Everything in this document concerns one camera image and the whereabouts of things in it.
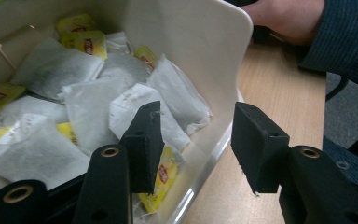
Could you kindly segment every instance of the wooden table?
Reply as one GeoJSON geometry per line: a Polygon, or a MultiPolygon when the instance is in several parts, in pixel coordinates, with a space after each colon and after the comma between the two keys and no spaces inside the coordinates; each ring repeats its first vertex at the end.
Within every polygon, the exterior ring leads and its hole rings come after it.
{"type": "MultiPolygon", "coordinates": [[[[249,46],[238,83],[245,102],[289,134],[291,147],[322,148],[325,76],[298,70],[293,47],[276,40],[249,46]]],[[[228,146],[183,223],[284,223],[278,197],[254,196],[228,146]]]]}

